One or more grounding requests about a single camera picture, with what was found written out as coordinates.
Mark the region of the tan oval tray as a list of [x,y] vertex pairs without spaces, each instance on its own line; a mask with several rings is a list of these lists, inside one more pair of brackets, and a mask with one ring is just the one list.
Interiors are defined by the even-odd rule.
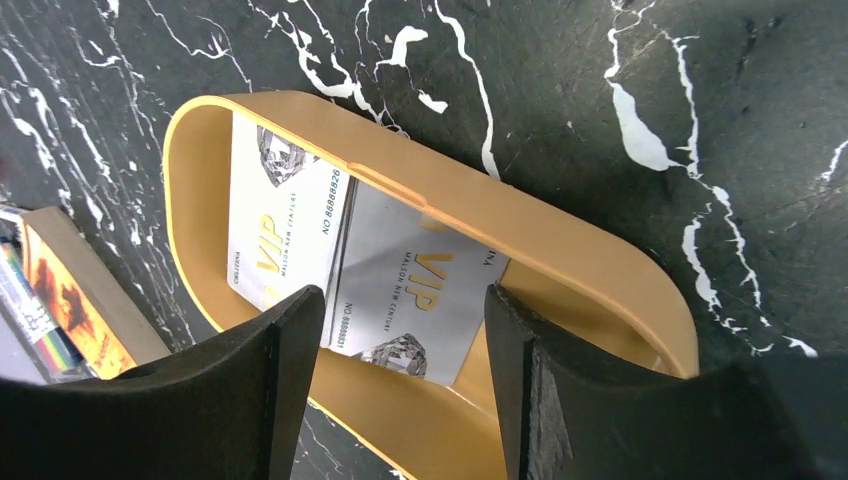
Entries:
[[[624,360],[680,378],[699,371],[690,309],[667,273],[625,240],[403,135],[300,91],[200,96],[173,115],[163,173],[170,249],[207,321],[257,311],[226,280],[234,114],[505,254],[503,285],[557,325]],[[489,357],[478,335],[440,386],[328,350],[309,398],[411,479],[507,475]]]

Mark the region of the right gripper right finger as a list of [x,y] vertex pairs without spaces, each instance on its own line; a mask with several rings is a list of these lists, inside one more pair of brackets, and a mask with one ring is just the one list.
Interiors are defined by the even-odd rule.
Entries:
[[690,379],[614,356],[492,285],[485,330],[511,479],[843,479],[847,358]]

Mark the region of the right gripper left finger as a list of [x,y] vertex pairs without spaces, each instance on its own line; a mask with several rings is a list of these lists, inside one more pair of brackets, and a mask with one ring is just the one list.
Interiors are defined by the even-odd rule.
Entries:
[[286,479],[325,314],[309,285],[111,380],[1,383],[5,479]]

